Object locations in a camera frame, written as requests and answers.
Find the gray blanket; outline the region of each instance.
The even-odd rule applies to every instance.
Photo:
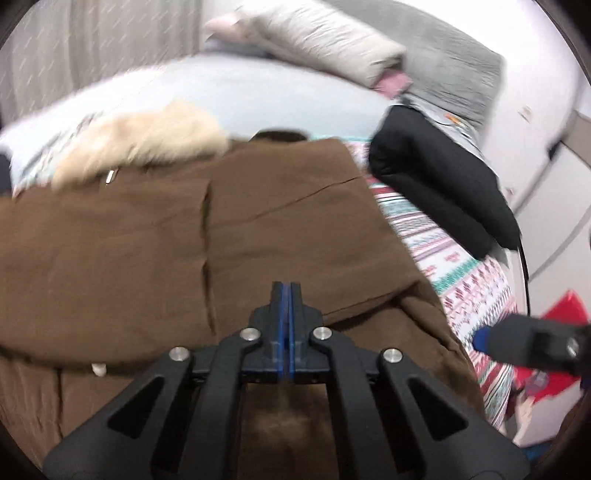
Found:
[[[405,45],[410,93],[482,129],[503,57],[432,15],[393,0],[324,0]]]

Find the cabinet door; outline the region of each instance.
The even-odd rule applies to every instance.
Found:
[[[566,147],[517,215],[530,275],[553,255],[591,205],[591,169]]]
[[[577,292],[591,315],[591,218],[568,247],[530,282],[531,313],[541,315],[567,290]]]

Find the fur-trimmed hood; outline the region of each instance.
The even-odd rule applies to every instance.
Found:
[[[51,187],[61,190],[127,165],[223,155],[229,146],[217,120],[190,103],[175,101],[158,112],[111,115],[94,121],[72,141]]]

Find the white pillow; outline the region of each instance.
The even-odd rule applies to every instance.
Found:
[[[405,47],[317,0],[250,0],[236,10],[249,41],[277,57],[373,87]]]

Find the black cable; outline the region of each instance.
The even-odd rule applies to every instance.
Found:
[[[521,260],[521,271],[523,272],[523,286],[525,288],[525,304],[527,308],[527,316],[531,316],[531,302],[530,302],[530,272],[527,269],[527,261],[525,260],[525,252],[523,251],[523,243],[519,239],[519,258]]]

